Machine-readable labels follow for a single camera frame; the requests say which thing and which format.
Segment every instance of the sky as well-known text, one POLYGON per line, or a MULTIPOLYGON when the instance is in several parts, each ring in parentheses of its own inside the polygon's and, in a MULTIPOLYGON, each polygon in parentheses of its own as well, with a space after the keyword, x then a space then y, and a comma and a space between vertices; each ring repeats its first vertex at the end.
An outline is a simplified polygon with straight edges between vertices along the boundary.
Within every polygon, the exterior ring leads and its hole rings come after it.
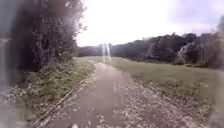
POLYGON ((120 44, 165 34, 215 31, 224 0, 86 0, 78 45, 120 44))

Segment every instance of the grass verge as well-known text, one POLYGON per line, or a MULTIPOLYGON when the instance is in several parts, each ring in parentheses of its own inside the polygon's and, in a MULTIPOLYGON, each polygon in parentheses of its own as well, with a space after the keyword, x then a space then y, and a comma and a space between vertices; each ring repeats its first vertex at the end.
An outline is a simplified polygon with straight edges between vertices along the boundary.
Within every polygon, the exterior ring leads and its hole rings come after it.
MULTIPOLYGON (((101 57, 86 57, 101 61, 101 57)), ((222 71, 191 68, 169 64, 134 62, 113 57, 107 64, 128 72, 147 87, 156 87, 160 94, 193 113, 200 121, 206 122, 215 102, 215 91, 222 71)))
POLYGON ((36 120, 93 69, 90 62, 76 58, 66 63, 49 63, 39 72, 31 73, 23 88, 13 90, 23 117, 30 122, 36 120))

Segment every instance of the path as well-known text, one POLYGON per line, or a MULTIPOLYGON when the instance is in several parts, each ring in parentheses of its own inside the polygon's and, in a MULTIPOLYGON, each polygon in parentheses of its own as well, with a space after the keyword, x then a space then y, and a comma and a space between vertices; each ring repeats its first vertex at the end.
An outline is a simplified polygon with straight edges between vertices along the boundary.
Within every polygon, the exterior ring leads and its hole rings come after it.
POLYGON ((78 92, 46 120, 44 128, 199 128, 179 108, 134 83, 114 67, 98 63, 78 92))

